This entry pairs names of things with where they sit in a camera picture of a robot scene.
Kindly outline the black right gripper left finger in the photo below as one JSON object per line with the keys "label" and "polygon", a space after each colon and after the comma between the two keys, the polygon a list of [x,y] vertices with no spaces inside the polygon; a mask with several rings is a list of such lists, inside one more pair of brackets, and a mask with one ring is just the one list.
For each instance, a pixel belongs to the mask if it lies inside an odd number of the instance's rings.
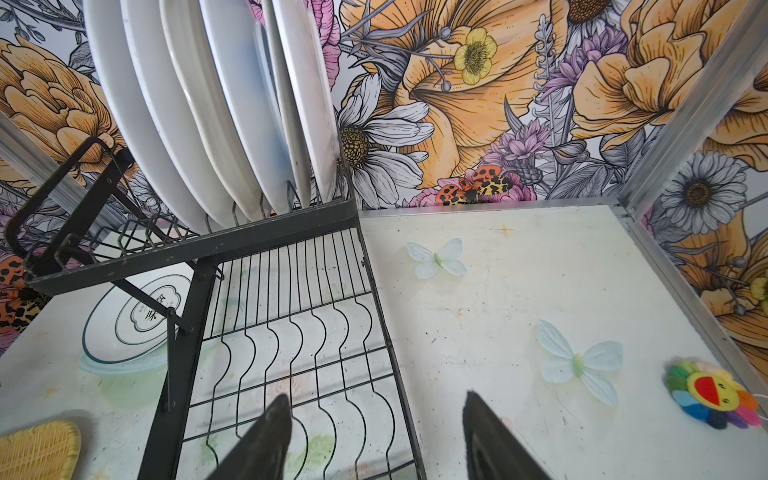
{"label": "black right gripper left finger", "polygon": [[208,479],[283,479],[292,421],[289,398],[280,394]]}

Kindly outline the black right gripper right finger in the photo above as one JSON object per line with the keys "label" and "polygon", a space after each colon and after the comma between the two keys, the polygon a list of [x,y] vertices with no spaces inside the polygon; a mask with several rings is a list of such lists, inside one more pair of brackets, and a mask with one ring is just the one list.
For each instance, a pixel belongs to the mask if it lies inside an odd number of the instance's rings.
{"label": "black right gripper right finger", "polygon": [[548,480],[545,470],[482,397],[468,391],[462,411],[470,480]]}

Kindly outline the white grey emblem plate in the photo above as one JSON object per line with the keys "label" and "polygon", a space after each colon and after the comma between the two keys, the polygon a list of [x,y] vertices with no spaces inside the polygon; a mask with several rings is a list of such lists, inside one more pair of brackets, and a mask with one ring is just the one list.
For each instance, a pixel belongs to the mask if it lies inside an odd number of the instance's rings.
{"label": "white grey emblem plate", "polygon": [[[180,264],[128,279],[165,307],[183,312],[193,271]],[[113,286],[88,315],[81,345],[83,370],[125,375],[167,365],[166,319],[123,290]]]}

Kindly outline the yellow woven placemat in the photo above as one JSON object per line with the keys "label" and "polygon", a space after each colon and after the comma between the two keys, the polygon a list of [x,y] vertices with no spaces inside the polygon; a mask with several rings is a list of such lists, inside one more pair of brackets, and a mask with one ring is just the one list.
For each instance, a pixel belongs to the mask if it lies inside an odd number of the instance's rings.
{"label": "yellow woven placemat", "polygon": [[1,437],[1,478],[69,480],[80,450],[80,430],[65,420],[4,435]]}

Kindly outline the blue white striped plate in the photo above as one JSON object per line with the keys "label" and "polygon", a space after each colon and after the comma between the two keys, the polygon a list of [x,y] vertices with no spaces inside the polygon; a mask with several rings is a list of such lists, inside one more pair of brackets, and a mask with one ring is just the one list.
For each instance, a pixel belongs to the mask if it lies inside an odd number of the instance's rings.
{"label": "blue white striped plate", "polygon": [[273,9],[317,192],[329,202],[336,191],[341,153],[315,18],[302,1],[275,1]]}

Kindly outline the cream floral oval plate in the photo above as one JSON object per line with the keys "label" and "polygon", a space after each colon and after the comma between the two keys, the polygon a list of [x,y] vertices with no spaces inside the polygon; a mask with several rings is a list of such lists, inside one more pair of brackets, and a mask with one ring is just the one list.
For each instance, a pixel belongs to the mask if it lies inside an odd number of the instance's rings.
{"label": "cream floral oval plate", "polygon": [[174,69],[212,168],[245,217],[265,217],[262,190],[245,154],[219,80],[198,1],[159,3]]}

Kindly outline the red character white plate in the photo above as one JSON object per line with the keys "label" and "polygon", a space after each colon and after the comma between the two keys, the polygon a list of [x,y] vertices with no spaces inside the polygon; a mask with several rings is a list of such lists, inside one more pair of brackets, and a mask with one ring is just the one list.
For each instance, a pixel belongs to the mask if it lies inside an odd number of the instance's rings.
{"label": "red character white plate", "polygon": [[96,72],[128,149],[169,210],[192,231],[206,233],[206,213],[176,171],[141,93],[120,3],[85,1],[83,13]]}

